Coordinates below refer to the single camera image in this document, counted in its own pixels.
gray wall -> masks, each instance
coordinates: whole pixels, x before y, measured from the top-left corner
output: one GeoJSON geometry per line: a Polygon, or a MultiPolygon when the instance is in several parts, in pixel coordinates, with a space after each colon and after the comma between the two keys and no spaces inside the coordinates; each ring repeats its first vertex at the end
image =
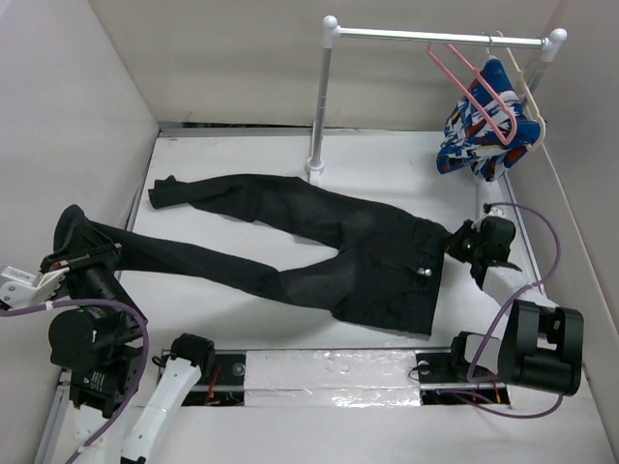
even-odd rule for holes
{"type": "MultiPolygon", "coordinates": [[[[122,225],[158,128],[88,3],[0,0],[0,262],[35,272],[65,207],[122,225]]],[[[0,461],[33,461],[53,314],[0,320],[0,461]]]]}
{"type": "MultiPolygon", "coordinates": [[[[321,23],[540,35],[557,0],[91,0],[159,121],[289,124],[313,118],[321,23]]],[[[462,51],[474,63],[479,48],[462,51]]],[[[465,82],[471,80],[439,49],[465,82]]],[[[421,43],[342,39],[327,125],[441,129],[458,92],[421,43]]]]}
{"type": "MultiPolygon", "coordinates": [[[[541,83],[537,101],[548,122],[545,153],[529,155],[511,174],[516,196],[542,210],[559,228],[563,261],[547,286],[558,303],[585,315],[584,362],[606,432],[619,450],[619,3],[562,0],[547,29],[569,37],[541,83]]],[[[554,258],[552,239],[537,221],[527,228],[543,268],[554,258]]]]}

white table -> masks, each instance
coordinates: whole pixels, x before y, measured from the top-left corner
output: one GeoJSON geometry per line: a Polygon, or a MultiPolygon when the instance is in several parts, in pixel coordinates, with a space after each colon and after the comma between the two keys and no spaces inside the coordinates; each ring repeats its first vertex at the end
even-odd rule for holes
{"type": "MultiPolygon", "coordinates": [[[[322,187],[390,203],[455,231],[476,217],[480,193],[466,169],[447,176],[436,172],[441,139],[439,132],[328,132],[322,187]]],[[[235,173],[305,178],[309,146],[308,133],[160,138],[146,188],[168,175],[182,181],[235,173]]],[[[336,253],[268,226],[190,206],[155,211],[146,190],[133,230],[280,270],[336,253]]],[[[532,273],[520,235],[515,249],[516,263],[532,273]]],[[[468,266],[449,258],[430,338],[342,323],[326,310],[262,300],[200,278],[125,272],[121,280],[149,318],[151,354],[183,332],[213,339],[219,349],[447,346],[459,331],[484,332],[498,309],[478,289],[468,266]]],[[[155,379],[150,365],[134,406],[145,404],[155,379]]],[[[524,389],[514,389],[512,396],[521,413],[538,412],[553,402],[549,395],[524,389]]],[[[70,411],[54,462],[62,462],[60,456],[75,445],[71,416],[70,411]]],[[[579,394],[558,413],[535,421],[501,420],[468,407],[182,408],[173,428],[157,463],[614,462],[584,378],[579,394]]]]}

clear plastic tape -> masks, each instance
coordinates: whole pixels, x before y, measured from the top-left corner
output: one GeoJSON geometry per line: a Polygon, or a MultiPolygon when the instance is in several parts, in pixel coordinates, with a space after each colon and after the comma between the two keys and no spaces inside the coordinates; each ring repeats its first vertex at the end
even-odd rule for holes
{"type": "Polygon", "coordinates": [[[412,350],[248,352],[247,406],[420,406],[412,350]]]}

clothes rack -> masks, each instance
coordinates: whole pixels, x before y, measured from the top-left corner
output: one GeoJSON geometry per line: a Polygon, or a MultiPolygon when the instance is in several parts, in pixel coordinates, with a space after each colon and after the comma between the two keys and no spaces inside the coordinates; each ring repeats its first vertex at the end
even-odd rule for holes
{"type": "Polygon", "coordinates": [[[306,163],[306,171],[309,174],[309,182],[313,185],[320,184],[320,175],[325,168],[324,162],[320,157],[320,152],[325,129],[325,111],[327,107],[327,88],[329,86],[331,56],[336,38],[348,37],[423,42],[430,44],[468,44],[492,47],[540,49],[542,51],[540,65],[533,72],[529,82],[527,82],[529,89],[533,92],[547,70],[548,64],[554,59],[561,44],[568,37],[568,33],[565,29],[555,29],[547,38],[527,39],[502,36],[495,37],[491,35],[442,34],[432,32],[347,28],[339,26],[338,20],[334,16],[330,15],[323,19],[322,25],[322,64],[320,81],[318,84],[318,100],[311,133],[311,153],[306,163]]]}

trousers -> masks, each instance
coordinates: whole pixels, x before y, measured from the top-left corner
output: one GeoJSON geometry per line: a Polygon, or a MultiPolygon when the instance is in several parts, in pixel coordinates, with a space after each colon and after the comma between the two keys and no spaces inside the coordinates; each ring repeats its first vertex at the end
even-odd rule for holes
{"type": "Polygon", "coordinates": [[[338,255],[280,272],[239,256],[91,222],[77,207],[61,217],[54,245],[60,247],[69,228],[79,223],[122,246],[117,270],[199,276],[257,297],[327,309],[344,322],[431,333],[450,236],[436,222],[294,177],[241,174],[193,183],[169,177],[156,181],[149,197],[155,209],[188,203],[208,213],[263,222],[333,247],[338,255]]]}

